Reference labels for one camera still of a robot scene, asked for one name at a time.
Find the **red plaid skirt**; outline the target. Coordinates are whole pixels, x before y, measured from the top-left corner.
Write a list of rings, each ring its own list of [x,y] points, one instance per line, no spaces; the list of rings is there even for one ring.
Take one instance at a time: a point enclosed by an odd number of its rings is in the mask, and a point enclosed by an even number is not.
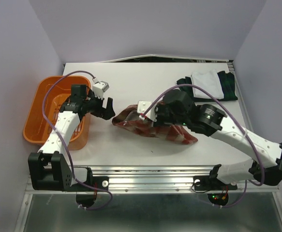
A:
[[[142,137],[160,138],[182,145],[193,145],[198,142],[198,139],[183,126],[154,126],[151,121],[141,120],[136,104],[127,106],[112,119],[112,124]]]

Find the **white garment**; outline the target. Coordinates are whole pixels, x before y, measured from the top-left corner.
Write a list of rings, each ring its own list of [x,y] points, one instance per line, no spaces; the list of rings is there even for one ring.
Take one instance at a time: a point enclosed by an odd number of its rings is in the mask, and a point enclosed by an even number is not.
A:
[[[222,85],[216,69],[205,73],[193,72],[191,80],[193,85],[204,89],[216,99],[224,98]]]

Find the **green plaid skirt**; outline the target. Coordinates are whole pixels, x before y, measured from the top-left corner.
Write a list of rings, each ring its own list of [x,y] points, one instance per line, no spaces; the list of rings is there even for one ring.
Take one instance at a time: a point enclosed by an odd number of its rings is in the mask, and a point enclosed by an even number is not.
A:
[[[224,98],[223,99],[217,99],[221,102],[230,102],[230,101],[237,101],[238,97],[236,96],[235,92],[235,77],[232,73],[230,72],[225,72],[225,71],[220,71],[217,72],[220,83],[222,85],[223,93],[224,93]],[[177,80],[177,84],[192,84],[191,80],[191,75],[186,76],[184,78],[181,78]]]

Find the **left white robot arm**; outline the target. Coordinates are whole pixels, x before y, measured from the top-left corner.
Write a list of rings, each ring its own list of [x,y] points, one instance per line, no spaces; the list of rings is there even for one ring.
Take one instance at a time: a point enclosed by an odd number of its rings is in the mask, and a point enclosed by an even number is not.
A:
[[[87,114],[109,120],[115,116],[112,98],[103,107],[109,84],[72,85],[71,94],[59,109],[57,121],[44,145],[28,158],[32,187],[35,190],[68,191],[72,186],[89,190],[94,187],[91,168],[73,165],[68,144],[79,123]]]

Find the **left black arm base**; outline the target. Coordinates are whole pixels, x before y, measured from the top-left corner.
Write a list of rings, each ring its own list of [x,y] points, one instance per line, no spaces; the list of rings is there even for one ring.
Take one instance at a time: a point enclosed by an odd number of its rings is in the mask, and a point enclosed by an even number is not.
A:
[[[108,190],[108,176],[94,176],[90,182],[83,184],[73,184],[66,192],[74,192],[76,194],[75,201],[79,209],[85,211],[100,210],[107,207],[113,200],[113,194]],[[103,193],[109,195],[109,199],[100,202]]]

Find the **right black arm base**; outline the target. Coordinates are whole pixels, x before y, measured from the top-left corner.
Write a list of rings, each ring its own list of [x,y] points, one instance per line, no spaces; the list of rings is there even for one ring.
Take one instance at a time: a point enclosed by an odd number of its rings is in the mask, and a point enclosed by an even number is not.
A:
[[[207,175],[194,176],[191,186],[191,190],[195,193],[207,193],[210,203],[219,207],[226,206],[229,201],[229,191],[237,189],[237,184],[224,184],[217,179],[210,179]]]

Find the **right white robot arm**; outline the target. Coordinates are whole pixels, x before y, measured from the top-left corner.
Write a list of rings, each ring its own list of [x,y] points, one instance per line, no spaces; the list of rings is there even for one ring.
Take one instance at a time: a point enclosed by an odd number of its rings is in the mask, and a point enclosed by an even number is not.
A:
[[[192,132],[222,141],[249,159],[235,164],[217,164],[209,175],[200,177],[202,185],[219,189],[242,180],[256,180],[268,186],[282,181],[282,143],[274,143],[236,123],[226,110],[212,104],[196,105],[184,91],[173,89],[155,106],[156,123],[183,125]]]

